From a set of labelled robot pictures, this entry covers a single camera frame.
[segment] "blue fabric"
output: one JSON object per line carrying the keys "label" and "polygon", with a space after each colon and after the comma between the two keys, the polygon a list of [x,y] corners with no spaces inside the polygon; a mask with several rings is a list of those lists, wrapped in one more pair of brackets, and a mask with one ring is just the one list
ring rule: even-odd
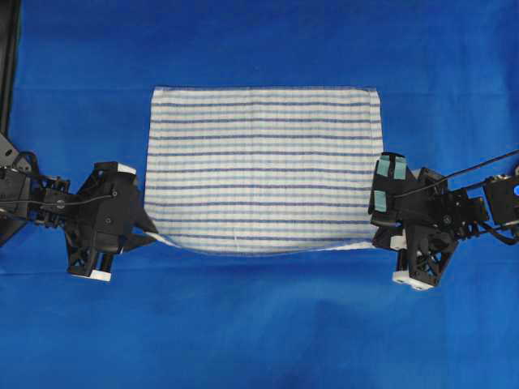
{"label": "blue fabric", "polygon": [[[103,160],[135,166],[142,187],[154,85],[367,85],[387,150],[450,173],[519,145],[517,8],[27,0],[11,138],[73,190]],[[394,263],[156,244],[102,284],[65,274],[62,234],[30,226],[0,250],[0,387],[519,386],[516,247],[462,243],[427,293],[393,284]]]}

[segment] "blue cloth surface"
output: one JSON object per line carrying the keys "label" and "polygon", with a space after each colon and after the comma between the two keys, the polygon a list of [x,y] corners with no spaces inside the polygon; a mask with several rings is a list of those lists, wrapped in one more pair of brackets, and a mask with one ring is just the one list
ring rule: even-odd
{"label": "blue cloth surface", "polygon": [[[365,85],[387,150],[442,173],[519,145],[514,0],[25,1],[10,136],[77,190],[96,161],[144,187],[154,85]],[[517,158],[455,179],[509,172]],[[61,232],[0,249],[0,387],[519,386],[517,248],[460,245],[437,289],[392,253],[117,258],[65,273]]]}

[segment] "blue stripe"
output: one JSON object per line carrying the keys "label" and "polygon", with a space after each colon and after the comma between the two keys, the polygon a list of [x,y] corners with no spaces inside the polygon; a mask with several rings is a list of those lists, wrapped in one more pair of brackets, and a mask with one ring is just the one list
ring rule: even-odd
{"label": "blue stripe", "polygon": [[196,120],[173,120],[173,119],[152,119],[151,123],[169,123],[169,124],[195,124],[195,123],[380,123],[380,120],[357,120],[357,119],[284,119],[284,118],[239,118],[239,119],[196,119]]}
{"label": "blue stripe", "polygon": [[213,168],[213,169],[148,169],[147,173],[223,173],[223,172],[283,172],[283,173],[340,173],[340,174],[373,174],[373,170],[347,170],[347,169],[276,169],[276,168]]}
{"label": "blue stripe", "polygon": [[[160,215],[165,215],[164,212],[159,212],[159,213],[156,213],[154,211],[151,211],[149,209],[149,207],[153,207],[154,205],[153,204],[147,204],[147,207],[148,207],[148,213],[149,214],[160,214]],[[256,211],[251,211],[251,210],[247,210],[247,211],[243,211],[243,210],[228,210],[228,209],[213,209],[213,210],[207,210],[207,209],[204,209],[203,211],[199,211],[200,213],[203,213],[204,215],[261,215],[261,216],[264,216],[265,215],[265,210],[256,210]],[[180,215],[189,215],[189,216],[193,216],[193,211],[188,211],[188,212],[179,212],[179,211],[169,211],[167,212],[167,214],[169,216],[180,216]],[[314,212],[311,212],[311,211],[285,211],[285,210],[281,210],[281,209],[277,209],[277,210],[272,210],[271,212],[269,212],[270,215],[283,215],[283,216],[334,216],[334,217],[340,217],[342,219],[345,219],[345,218],[349,218],[351,216],[357,216],[357,217],[364,217],[364,218],[367,218],[368,217],[368,214],[367,214],[367,211],[364,211],[364,212],[323,212],[323,211],[314,211]]]}
{"label": "blue stripe", "polygon": [[214,175],[211,177],[148,177],[146,179],[146,185],[153,184],[157,182],[162,183],[170,183],[170,182],[189,182],[189,181],[197,181],[197,182],[210,182],[210,181],[241,181],[241,182],[274,182],[274,181],[282,181],[282,182],[346,182],[346,183],[364,183],[371,184],[371,178],[330,178],[330,177],[250,177],[250,176],[229,176],[223,177],[221,175]]}
{"label": "blue stripe", "polygon": [[151,217],[151,219],[169,223],[370,224],[368,220],[170,219],[155,217]]}
{"label": "blue stripe", "polygon": [[195,237],[199,239],[224,239],[237,241],[286,241],[286,242],[343,242],[343,237],[232,237],[225,235],[203,235],[192,233],[168,233],[169,237]]}
{"label": "blue stripe", "polygon": [[[267,227],[267,228],[255,228],[255,227],[224,227],[221,225],[213,225],[210,227],[203,227],[200,225],[183,225],[180,227],[182,231],[187,230],[195,230],[195,231],[207,231],[214,233],[215,231],[219,232],[229,232],[229,233],[311,233],[313,235],[317,235],[319,233],[326,233],[327,235],[342,235],[342,234],[351,234],[351,233],[358,233],[358,234],[366,234],[369,237],[373,237],[375,234],[376,227],[374,225],[367,225],[364,226],[365,229],[361,229],[360,226],[354,227],[354,229],[351,229],[352,226],[345,225],[342,229],[329,229],[327,226],[326,229],[316,229],[313,227],[312,229],[292,229],[292,228],[274,228],[274,227]],[[167,229],[167,228],[161,228],[161,235],[165,234],[171,234],[174,235],[174,229]]]}
{"label": "blue stripe", "polygon": [[[152,132],[186,132],[189,131],[191,133],[199,134],[201,131],[233,131],[233,130],[243,130],[243,126],[238,127],[229,127],[229,126],[220,126],[220,127],[189,127],[189,128],[177,128],[175,126],[167,126],[167,127],[157,127],[154,123],[151,125]],[[285,131],[285,130],[319,130],[319,131],[340,131],[340,132],[353,132],[353,131],[364,131],[371,132],[371,126],[340,126],[340,127],[322,127],[318,125],[314,125],[312,127],[305,126],[279,126],[279,127],[265,127],[265,126],[247,126],[247,130],[261,130],[261,131]]]}
{"label": "blue stripe", "polygon": [[275,135],[275,134],[247,134],[247,135],[199,135],[199,136],[150,136],[153,140],[208,140],[208,139],[331,139],[331,140],[381,140],[382,137],[371,136],[334,136],[334,135]]}
{"label": "blue stripe", "polygon": [[379,156],[378,152],[149,152],[149,156]]}
{"label": "blue stripe", "polygon": [[298,106],[298,107],[309,107],[316,105],[323,105],[328,107],[380,107],[380,104],[370,103],[329,103],[319,101],[308,101],[308,102],[273,102],[273,101],[248,101],[247,103],[199,103],[199,104],[184,104],[184,103],[152,103],[153,107],[247,107],[252,105],[271,105],[271,106]]}
{"label": "blue stripe", "polygon": [[348,160],[348,161],[346,161],[346,160],[305,160],[305,161],[300,161],[300,160],[235,160],[235,159],[232,159],[232,160],[189,160],[189,161],[173,160],[173,161],[167,161],[167,162],[164,162],[163,160],[160,160],[160,161],[149,160],[147,165],[161,167],[162,165],[164,165],[164,166],[204,165],[204,164],[215,165],[215,164],[226,164],[229,162],[233,163],[234,165],[236,165],[236,164],[247,164],[247,165],[250,165],[250,164],[261,164],[261,165],[265,165],[265,164],[275,164],[275,165],[308,164],[308,165],[335,165],[335,166],[351,165],[351,166],[371,166],[373,169],[375,169],[376,160],[373,160],[370,162],[362,162],[361,160]]}
{"label": "blue stripe", "polygon": [[328,185],[241,185],[241,184],[223,184],[223,185],[187,185],[187,186],[146,186],[146,190],[190,190],[190,189],[229,189],[229,188],[246,188],[246,189],[327,189],[327,190],[360,190],[368,191],[370,187],[354,187],[354,186],[328,186]]}
{"label": "blue stripe", "polygon": [[[236,149],[243,149],[244,147],[250,147],[251,143],[198,143],[198,144],[176,144],[176,143],[161,143],[161,144],[149,144],[149,149],[196,149],[196,148],[225,148],[225,147],[234,147]],[[374,148],[374,145],[371,144],[340,144],[338,142],[334,143],[257,143],[254,142],[254,147],[283,147],[283,148],[294,148],[294,147],[327,147],[327,148],[340,148],[340,149],[355,149],[355,148]]]}
{"label": "blue stripe", "polygon": [[[215,197],[247,197],[247,198],[262,198],[262,197],[283,197],[283,198],[293,198],[299,197],[302,199],[340,199],[344,200],[343,194],[327,194],[327,193],[203,193],[203,194],[146,194],[146,199],[154,198],[154,199],[196,199],[196,198],[215,198]],[[348,199],[362,199],[367,200],[366,194],[348,194]]]}
{"label": "blue stripe", "polygon": [[374,116],[378,117],[378,113],[372,113],[370,110],[365,111],[348,111],[348,110],[294,110],[294,109],[263,109],[263,110],[239,110],[239,111],[224,111],[221,109],[213,110],[213,111],[178,111],[174,109],[168,109],[168,110],[162,110],[152,111],[153,116],[208,116],[208,115],[214,115],[214,116],[222,116],[222,115],[243,115],[243,114],[250,114],[254,116],[259,115],[296,115],[296,116],[307,116],[307,115],[332,115],[332,116]]}
{"label": "blue stripe", "polygon": [[250,205],[250,206],[281,206],[281,207],[355,207],[367,208],[366,204],[349,203],[286,203],[286,202],[261,202],[261,201],[213,201],[206,203],[155,203],[147,201],[144,206],[153,205],[157,207],[209,207],[221,205]]}

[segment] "striped towel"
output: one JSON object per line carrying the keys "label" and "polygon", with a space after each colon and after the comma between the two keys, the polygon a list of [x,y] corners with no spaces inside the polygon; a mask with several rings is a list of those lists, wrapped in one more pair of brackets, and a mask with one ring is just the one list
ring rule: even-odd
{"label": "striped towel", "polygon": [[359,88],[163,88],[145,209],[162,242],[211,254],[371,247],[380,100]]}

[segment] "white towel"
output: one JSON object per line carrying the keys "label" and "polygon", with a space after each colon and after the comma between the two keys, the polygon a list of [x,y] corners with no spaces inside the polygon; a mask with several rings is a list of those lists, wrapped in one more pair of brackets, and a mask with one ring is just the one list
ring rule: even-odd
{"label": "white towel", "polygon": [[374,89],[157,87],[145,209],[211,254],[371,247],[382,151]]}

